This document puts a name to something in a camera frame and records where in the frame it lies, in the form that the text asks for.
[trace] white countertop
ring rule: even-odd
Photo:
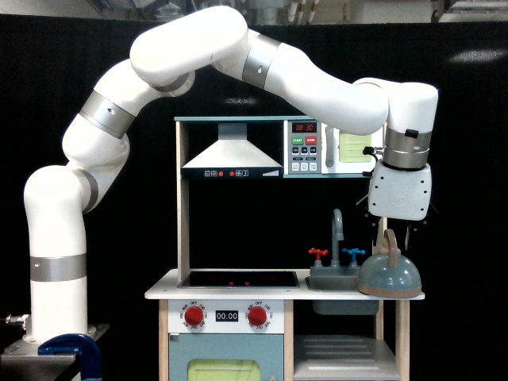
[[[232,271],[232,269],[213,269],[215,271]],[[178,288],[178,271],[170,270],[150,290],[146,291],[146,299],[278,299],[278,300],[396,300],[365,295],[359,291],[311,291],[307,287],[306,277],[309,270],[246,270],[246,271],[294,271],[298,277],[299,287],[188,287]],[[422,300],[425,294],[405,300]]]

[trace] kettle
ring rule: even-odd
[[[413,298],[421,293],[421,278],[416,266],[401,256],[392,229],[386,229],[378,254],[365,260],[358,273],[358,291],[380,298]]]

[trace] digital display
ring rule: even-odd
[[[317,133],[318,124],[314,123],[293,123],[293,133]]]
[[[238,321],[238,311],[215,311],[215,321]]]

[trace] ceiling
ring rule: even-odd
[[[492,0],[0,0],[0,13],[171,21],[219,5],[250,25],[508,20],[508,2]]]

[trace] oven knob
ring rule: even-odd
[[[252,325],[260,326],[263,325],[267,320],[267,313],[263,307],[253,307],[248,312],[248,322]]]
[[[204,314],[203,310],[199,307],[190,307],[185,311],[185,322],[188,325],[199,325],[203,321]]]

